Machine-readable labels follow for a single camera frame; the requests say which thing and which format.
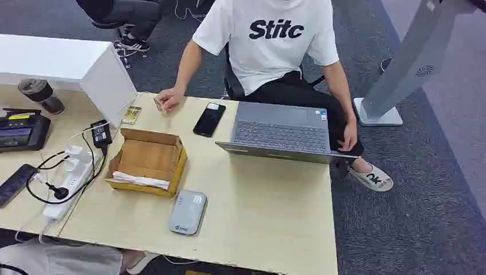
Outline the person's right hand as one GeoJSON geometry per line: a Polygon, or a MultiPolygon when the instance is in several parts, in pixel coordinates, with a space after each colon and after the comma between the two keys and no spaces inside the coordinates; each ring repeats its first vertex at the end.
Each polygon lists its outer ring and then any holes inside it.
{"type": "Polygon", "coordinates": [[[154,98],[156,107],[165,113],[171,113],[185,98],[185,88],[172,87],[159,92],[154,98]]]}

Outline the person's left hand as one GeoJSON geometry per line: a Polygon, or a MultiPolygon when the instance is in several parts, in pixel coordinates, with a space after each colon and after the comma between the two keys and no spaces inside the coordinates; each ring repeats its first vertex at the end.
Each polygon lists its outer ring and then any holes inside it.
{"type": "Polygon", "coordinates": [[[351,151],[356,145],[358,140],[356,118],[347,120],[344,131],[343,139],[338,140],[340,151],[351,151]]]}

